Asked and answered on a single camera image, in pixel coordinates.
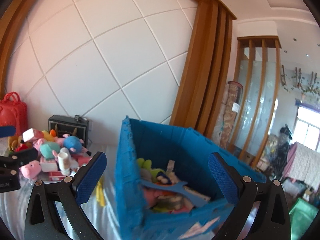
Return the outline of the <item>blue foam boomerang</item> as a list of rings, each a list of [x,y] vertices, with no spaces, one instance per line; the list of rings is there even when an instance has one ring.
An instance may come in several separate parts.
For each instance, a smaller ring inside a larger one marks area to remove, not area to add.
[[[156,189],[160,191],[169,191],[169,192],[174,192],[182,195],[183,197],[189,199],[191,203],[196,206],[196,207],[203,207],[204,205],[207,204],[207,201],[199,197],[197,195],[194,195],[193,193],[190,193],[185,190],[184,186],[187,184],[185,181],[180,181],[177,184],[174,185],[157,185],[155,183],[149,182],[147,180],[141,180],[140,182],[144,187],[148,187],[151,189]]]

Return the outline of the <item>rolled patterned carpet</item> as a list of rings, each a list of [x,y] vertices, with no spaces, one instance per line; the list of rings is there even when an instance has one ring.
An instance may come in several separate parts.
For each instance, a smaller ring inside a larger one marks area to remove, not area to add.
[[[226,149],[231,137],[234,122],[240,109],[240,99],[243,86],[235,81],[229,81],[224,89],[221,106],[216,124],[212,132],[212,141]]]

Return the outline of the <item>wooden slat glass partition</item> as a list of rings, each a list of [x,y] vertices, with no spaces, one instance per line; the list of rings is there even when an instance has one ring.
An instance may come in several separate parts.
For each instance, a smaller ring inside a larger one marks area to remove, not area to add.
[[[227,149],[256,167],[277,110],[281,44],[276,35],[238,38],[234,81],[242,86]]]

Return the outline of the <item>green plush toy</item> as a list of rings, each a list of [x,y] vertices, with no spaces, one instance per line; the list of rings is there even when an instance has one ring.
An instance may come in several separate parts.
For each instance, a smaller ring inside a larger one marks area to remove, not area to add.
[[[156,183],[165,178],[165,172],[160,168],[152,168],[150,159],[138,158],[137,164],[140,168],[140,176],[142,179]]]

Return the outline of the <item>red bear suitcase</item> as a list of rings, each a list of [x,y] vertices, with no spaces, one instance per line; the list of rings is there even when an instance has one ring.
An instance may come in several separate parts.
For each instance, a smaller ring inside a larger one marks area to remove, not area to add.
[[[1,126],[14,126],[17,136],[28,129],[27,104],[17,92],[7,93],[1,100]]]

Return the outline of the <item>pink white carton box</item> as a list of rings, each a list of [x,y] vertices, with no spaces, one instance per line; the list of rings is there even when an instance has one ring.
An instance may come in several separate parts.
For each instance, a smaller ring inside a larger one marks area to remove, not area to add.
[[[30,128],[22,133],[22,137],[24,142],[32,142],[34,140],[44,138],[44,134],[38,129]]]

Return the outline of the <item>pink pig plush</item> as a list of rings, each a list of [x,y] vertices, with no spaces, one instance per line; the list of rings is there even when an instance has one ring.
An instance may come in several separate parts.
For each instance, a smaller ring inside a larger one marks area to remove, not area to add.
[[[24,178],[27,178],[29,180],[36,180],[37,176],[41,172],[40,162],[38,160],[33,160],[28,164],[20,167],[20,171]]]

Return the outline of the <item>white plastic bottle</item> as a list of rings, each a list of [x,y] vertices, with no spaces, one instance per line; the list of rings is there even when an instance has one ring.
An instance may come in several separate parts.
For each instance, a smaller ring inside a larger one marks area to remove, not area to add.
[[[66,152],[61,152],[57,155],[59,169],[62,175],[67,176],[70,174],[70,159]]]

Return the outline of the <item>red flat box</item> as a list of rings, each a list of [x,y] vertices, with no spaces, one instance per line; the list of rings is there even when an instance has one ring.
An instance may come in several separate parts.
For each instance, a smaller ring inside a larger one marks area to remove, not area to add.
[[[48,173],[50,181],[61,181],[65,178],[66,175],[63,175],[61,171],[52,171]]]

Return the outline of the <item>yellow plastic strip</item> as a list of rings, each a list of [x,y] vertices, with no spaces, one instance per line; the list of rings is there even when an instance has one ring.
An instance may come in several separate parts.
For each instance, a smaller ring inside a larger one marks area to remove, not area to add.
[[[99,205],[101,207],[105,207],[106,201],[105,201],[105,197],[104,197],[104,179],[103,179],[103,177],[101,177],[98,180],[96,188],[95,188],[95,193],[96,193],[96,199],[97,199],[97,202],[99,203]]]

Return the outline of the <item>teal pink plush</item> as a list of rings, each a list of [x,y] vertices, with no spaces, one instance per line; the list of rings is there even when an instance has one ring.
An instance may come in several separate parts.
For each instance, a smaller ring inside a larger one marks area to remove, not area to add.
[[[45,159],[55,159],[60,152],[60,145],[54,141],[47,141],[44,138],[38,139],[33,146],[38,150],[38,153]]]

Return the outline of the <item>pink tissue pack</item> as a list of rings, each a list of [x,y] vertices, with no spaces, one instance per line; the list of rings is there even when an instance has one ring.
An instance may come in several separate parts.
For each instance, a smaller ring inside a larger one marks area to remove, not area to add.
[[[73,155],[73,158],[78,163],[79,167],[87,165],[89,161],[92,159],[92,157],[86,157],[78,154]]]

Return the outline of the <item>blue elephant plush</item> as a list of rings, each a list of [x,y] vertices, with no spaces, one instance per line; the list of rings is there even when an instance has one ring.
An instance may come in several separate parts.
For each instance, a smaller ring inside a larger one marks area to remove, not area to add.
[[[76,136],[68,135],[63,141],[63,147],[67,148],[70,154],[77,154],[82,151],[84,141]]]

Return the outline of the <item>blue plastic storage crate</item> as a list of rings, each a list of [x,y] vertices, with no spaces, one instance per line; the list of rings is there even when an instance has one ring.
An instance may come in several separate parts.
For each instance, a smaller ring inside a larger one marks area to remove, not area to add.
[[[115,171],[122,239],[210,239],[233,208],[209,170],[214,152],[241,176],[266,180],[191,128],[125,118]]]

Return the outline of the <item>black framed box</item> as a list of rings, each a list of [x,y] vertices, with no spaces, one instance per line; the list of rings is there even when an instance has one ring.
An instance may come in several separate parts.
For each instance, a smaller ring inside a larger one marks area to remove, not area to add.
[[[48,119],[49,131],[54,130],[56,137],[63,137],[64,134],[76,136],[84,141],[87,147],[89,120],[80,115],[62,116],[53,115]]]

